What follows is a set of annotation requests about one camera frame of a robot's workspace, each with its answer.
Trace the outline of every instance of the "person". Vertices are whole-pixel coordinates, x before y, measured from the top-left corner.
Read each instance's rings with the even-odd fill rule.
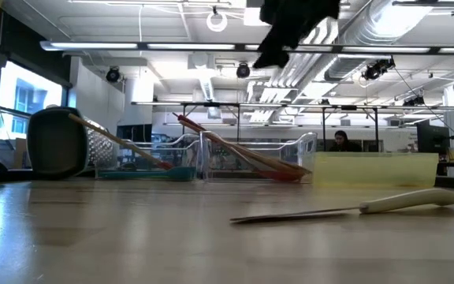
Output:
[[[334,143],[329,151],[362,151],[360,145],[348,140],[346,132],[339,130],[334,136],[336,137],[336,143]]]

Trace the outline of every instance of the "clear plastic container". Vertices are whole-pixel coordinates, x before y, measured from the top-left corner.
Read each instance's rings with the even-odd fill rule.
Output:
[[[198,171],[205,181],[274,181],[260,172],[272,175],[278,171],[246,155],[233,152],[224,145],[211,141],[208,136],[217,134],[211,131],[200,133],[201,158]],[[311,183],[316,152],[316,133],[305,133],[296,140],[287,142],[230,142],[238,144],[263,156],[280,159],[287,163],[299,165],[309,171],[294,182]]]
[[[199,161],[199,136],[187,133],[172,143],[134,143],[139,149],[173,166],[170,170],[159,168],[153,162],[122,146],[117,147],[117,157],[109,166],[97,166],[97,178],[127,179],[150,178],[171,181],[190,181],[197,178]]]

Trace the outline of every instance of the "spotlight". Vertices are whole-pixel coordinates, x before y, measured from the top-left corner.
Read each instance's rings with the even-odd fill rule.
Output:
[[[318,102],[319,105],[330,106],[329,99],[322,99]]]
[[[245,62],[240,63],[237,67],[236,75],[238,78],[244,79],[250,76],[250,67]]]
[[[422,95],[416,96],[414,99],[408,99],[404,101],[402,107],[416,107],[416,106],[424,106],[425,100],[423,99]]]
[[[121,78],[122,76],[120,74],[120,67],[118,66],[110,67],[110,71],[108,71],[108,73],[106,74],[106,80],[108,80],[108,82],[112,84],[115,84],[120,82]]]
[[[374,65],[368,65],[366,72],[362,73],[365,80],[376,80],[381,75],[388,72],[388,69],[395,67],[393,57],[390,59],[377,60]]]

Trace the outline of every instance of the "plastic bin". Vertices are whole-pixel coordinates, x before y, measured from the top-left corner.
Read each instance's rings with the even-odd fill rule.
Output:
[[[431,153],[319,152],[316,188],[429,188],[439,162]]]
[[[197,178],[199,157],[199,136],[197,134],[184,134],[172,143],[128,142],[155,158],[173,165],[173,168],[163,170],[133,150],[118,146],[117,158],[111,165],[96,167],[97,178],[144,178],[170,181],[191,181]]]
[[[224,146],[207,138],[209,131],[201,132],[201,165],[199,171],[205,181],[272,181],[253,171],[245,161],[233,155]],[[316,152],[316,133],[305,133],[296,140],[287,142],[232,142],[262,155],[294,163],[313,171]],[[259,170],[274,170],[249,159]],[[300,182],[312,182],[313,174],[305,175]]]

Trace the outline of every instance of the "wooden stick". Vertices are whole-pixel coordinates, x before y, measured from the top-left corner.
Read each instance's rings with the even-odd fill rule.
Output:
[[[186,126],[186,127],[190,128],[190,129],[196,131],[197,133],[202,131],[199,127],[197,127],[195,125],[191,125],[185,120],[180,120],[180,123],[183,126]],[[278,171],[281,171],[281,172],[295,172],[296,171],[296,169],[293,169],[290,166],[286,166],[285,164],[279,163],[279,160],[277,160],[277,159],[272,159],[272,158],[266,157],[264,155],[260,155],[259,153],[254,154],[253,151],[250,151],[250,150],[248,150],[248,149],[246,149],[244,147],[241,147],[240,145],[229,143],[228,141],[225,141],[221,137],[216,136],[216,135],[214,135],[212,133],[206,133],[206,136],[209,139],[211,139],[213,142],[215,142],[215,143],[222,144],[226,148],[232,148],[233,150],[235,150],[239,154],[244,155],[244,156],[246,156],[248,158],[254,159],[255,161],[257,161],[259,163],[263,163],[263,164],[265,164],[265,165],[267,165],[267,166],[269,166],[269,167],[271,167],[271,168],[273,168],[275,170],[278,170]]]
[[[169,166],[173,167],[170,164],[169,164],[169,166],[167,166],[168,163],[164,163],[163,161],[161,161],[157,158],[154,158],[154,156],[147,154],[143,150],[139,149],[136,145],[127,143],[127,142],[123,141],[122,139],[116,137],[115,135],[108,133],[107,131],[104,131],[103,129],[100,129],[99,127],[97,127],[95,125],[92,125],[88,121],[85,121],[84,119],[79,118],[74,114],[69,114],[68,118],[71,118],[75,122],[80,123],[81,125],[89,128],[89,129],[92,129],[92,130],[96,131],[97,133],[102,134],[103,136],[110,138],[112,141],[114,141],[115,143],[117,143],[119,145],[122,145],[126,148],[133,150],[134,152],[138,153],[140,156],[144,157],[145,159],[152,161],[154,164],[161,167],[162,169],[168,170],[170,168]]]

